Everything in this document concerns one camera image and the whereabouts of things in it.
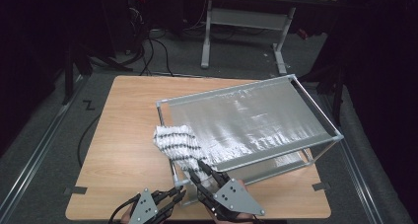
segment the white cloth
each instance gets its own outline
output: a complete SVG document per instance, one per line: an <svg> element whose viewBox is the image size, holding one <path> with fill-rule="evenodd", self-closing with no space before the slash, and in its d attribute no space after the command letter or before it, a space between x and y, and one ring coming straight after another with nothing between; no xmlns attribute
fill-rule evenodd
<svg viewBox="0 0 418 224"><path fill-rule="evenodd" d="M206 163L207 158L189 126L157 126L154 132L154 144L178 164L188 178L190 178L188 172L190 169L202 182L209 178L197 164L197 160Z"/></svg>

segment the black cable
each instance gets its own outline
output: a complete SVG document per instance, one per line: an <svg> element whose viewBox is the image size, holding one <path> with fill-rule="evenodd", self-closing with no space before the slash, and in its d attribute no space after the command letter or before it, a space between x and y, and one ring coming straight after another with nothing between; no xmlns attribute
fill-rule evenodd
<svg viewBox="0 0 418 224"><path fill-rule="evenodd" d="M169 52L167 51L166 46L162 42L160 42L159 40L156 40L154 38L152 38L151 40L153 40L156 43L160 44L164 48L164 51L166 52L166 66L167 66L167 70L169 70L170 75L172 75L172 77L174 77L174 74L173 74L173 72L172 72L172 70L170 69L170 66L169 66Z"/></svg>
<svg viewBox="0 0 418 224"><path fill-rule="evenodd" d="M96 120L98 120L101 117L101 113L99 113L98 116L95 117L95 119L93 119L93 121L89 124L89 126L86 128L86 130L84 130L83 135L81 136L80 140L79 140L79 144L77 146L77 160L79 163L80 168L83 167L83 163L81 162L81 155L80 155L80 150L81 150L81 142L84 139L84 136L86 136L87 132L89 131L89 129L93 126L93 124L96 122Z"/></svg>
<svg viewBox="0 0 418 224"><path fill-rule="evenodd" d="M133 196L132 198L130 198L129 200L127 200L127 201L125 201L124 203L122 203L120 206L118 206L114 211L113 211L113 213L111 214L111 216L110 216L110 218L108 219L108 224L113 224L113 219L114 219L114 216L123 208L123 207L125 207L125 206L127 206L127 205L129 205L129 204L131 204L131 203L133 203L133 202L135 202L135 201L138 201L139 200L139 198L141 197L141 194L137 194L137 195L135 195L135 196Z"/></svg>
<svg viewBox="0 0 418 224"><path fill-rule="evenodd" d="M150 64L151 60L154 57L154 46L153 46L153 43L151 42L151 40L149 38L148 38L148 42L150 43L150 46L151 46L151 56L150 56L149 60L145 63L145 67L141 71L141 73L139 74L139 76L142 76L142 74L144 74L145 70L148 70L150 72L150 70L148 69L148 65Z"/></svg>

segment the metal frame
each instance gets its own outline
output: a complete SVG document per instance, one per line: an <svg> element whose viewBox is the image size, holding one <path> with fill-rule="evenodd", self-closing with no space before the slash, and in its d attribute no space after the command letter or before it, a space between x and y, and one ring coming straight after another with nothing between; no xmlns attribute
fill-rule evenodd
<svg viewBox="0 0 418 224"><path fill-rule="evenodd" d="M292 7L287 15L256 13L249 11L228 10L212 8L212 1L208 1L206 12L206 31L203 41L202 68L209 67L210 61L210 30L212 24L229 25L238 27L248 27L255 29L267 29L280 31L278 42L273 44L274 56L280 75L286 75L286 66L283 60L281 49L285 41L287 32L292 24L296 8Z"/></svg>
<svg viewBox="0 0 418 224"><path fill-rule="evenodd" d="M309 95L309 93L307 92L307 90L304 89L304 87L301 85L301 83L298 81L298 79L296 78L295 75L286 75L282 78L287 78L290 83L293 83L294 87L297 88L298 90L300 90L300 95L302 96L302 98L304 99L304 101L308 104L308 106L311 108L311 110L313 111L315 117L319 120L319 122L322 124L322 126L324 127L324 129L327 131L327 133L330 135L330 139L326 139L320 142L316 142L313 144L303 144L300 145L298 147L294 147L294 148L290 148L287 149L286 151L281 151L279 153L276 153L274 155L272 155L271 157L266 157L264 160L262 161L256 161L254 163L245 165L243 167L233 167L230 171L222 171L222 172L228 172L229 175L231 177L235 176L235 173L239 173L241 172L241 168L245 168L247 166L257 166L257 165L261 165L263 162L268 162L271 159L280 157L280 156L284 156L284 155L288 155L294 152L299 152L300 155L305 156L305 159L301 159L300 161L296 161L296 162L292 162L290 164L281 166L281 167L277 167L274 169L274 171L269 170L266 173L261 173L261 174L257 174L256 176L251 175L251 178L248 179L248 181L244 181L246 184L252 184L261 180L265 180L274 176L278 176L278 175L282 175L288 172L292 172L304 167L308 167L313 165L325 152L327 152L333 145L335 145L337 142L339 142L340 140L343 139L343 135L340 133L340 131L332 124L331 120L326 116L326 114L323 112L323 110L318 106L318 104L314 101L314 99ZM239 88L241 86L235 86L235 87L231 87L228 89L224 89L224 90L234 90L235 88ZM195 96L198 97L202 97L203 93L197 94ZM156 102L156 107L157 107L157 111L160 117L160 123L161 125L165 125L164 122L164 116L163 116L163 111L162 111L162 104L166 104L168 103L170 100L178 100L178 98L175 99L163 99L160 101ZM315 157L313 157L310 152L308 151L309 148L311 147L315 147L317 145L326 145L324 147L324 149L322 149L322 151L317 154ZM190 183L189 180L182 180L179 178L176 167L174 165L174 163L172 161L170 161L171 163L171 170L172 170L172 175L174 178L174 185L176 187L179 186L184 186ZM194 202L194 198L193 196L193 192L189 191L189 197L191 197L190 201L187 202L183 202L182 205L188 205L191 204L192 202Z"/></svg>

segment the wire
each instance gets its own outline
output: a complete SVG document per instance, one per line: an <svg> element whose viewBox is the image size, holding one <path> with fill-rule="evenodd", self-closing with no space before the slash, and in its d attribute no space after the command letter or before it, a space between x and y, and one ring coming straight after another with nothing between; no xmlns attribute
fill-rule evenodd
<svg viewBox="0 0 418 224"><path fill-rule="evenodd" d="M152 38L151 40L153 40L156 43L160 44L164 48L164 51L166 52L166 66L167 66L167 70L169 71L170 75L172 75L172 77L174 77L174 74L173 74L172 70L170 70L170 66L169 66L169 52L167 51L166 46L162 42L160 42L159 40L156 40L154 38Z"/></svg>
<svg viewBox="0 0 418 224"><path fill-rule="evenodd" d="M86 128L86 130L84 130L83 135L81 136L80 140L79 140L79 144L77 146L77 160L79 163L80 168L83 167L83 163L81 162L81 155L80 155L80 150L81 150L81 143L84 139L84 137L86 136L87 132L89 131L89 129L93 126L93 124L101 117L101 113L99 113L98 116L95 117L95 119L93 119L93 121L89 124L89 126Z"/></svg>
<svg viewBox="0 0 418 224"><path fill-rule="evenodd" d="M200 22L203 19L203 15L205 14L205 10L206 10L206 5L207 5L207 0L205 0L205 2L203 3L203 9L202 9L202 13L200 14L199 20L197 20L197 22L193 25L193 27L190 27L188 29L184 29L184 31L194 30L194 29L198 29L198 28L201 28L201 27L205 26L205 24L202 24L201 26L197 26L197 25L199 25Z"/></svg>
<svg viewBox="0 0 418 224"><path fill-rule="evenodd" d="M148 61L146 63L145 63L145 59L144 59L145 67L141 71L141 73L139 74L139 76L142 76L142 74L144 74L145 70L148 70L148 72L150 72L150 70L148 69L148 65L150 64L151 60L154 57L154 47L153 47L153 43L151 42L151 39L150 38L148 38L148 42L150 43L150 46L151 46L151 56L150 56L150 58L148 59Z"/></svg>
<svg viewBox="0 0 418 224"><path fill-rule="evenodd" d="M135 201L138 201L139 200L139 198L141 197L141 194L137 194L137 195L135 195L135 196L133 196L132 198L130 198L129 200L127 200L127 201L125 201L124 203L122 203L122 204L120 204L114 211L113 211L113 213L111 214L111 216L110 216L110 218L108 219L108 224L113 224L113 219L114 219L114 216L116 216L116 214L123 208L123 207L125 207L125 206L127 206L127 205L129 205L129 204L131 204L131 203L133 203L133 202L135 202Z"/></svg>

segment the desk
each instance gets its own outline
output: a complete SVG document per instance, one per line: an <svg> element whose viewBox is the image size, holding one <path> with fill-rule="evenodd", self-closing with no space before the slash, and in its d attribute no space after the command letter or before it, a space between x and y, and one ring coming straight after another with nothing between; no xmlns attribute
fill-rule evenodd
<svg viewBox="0 0 418 224"><path fill-rule="evenodd" d="M145 187L173 187L169 160L153 144L160 124L155 102L164 98L220 89L250 80L116 77L90 145L66 216L71 220L107 220L114 209ZM248 186L263 206L265 219L326 218L330 208L315 165ZM203 204L177 206L172 220L210 219Z"/></svg>

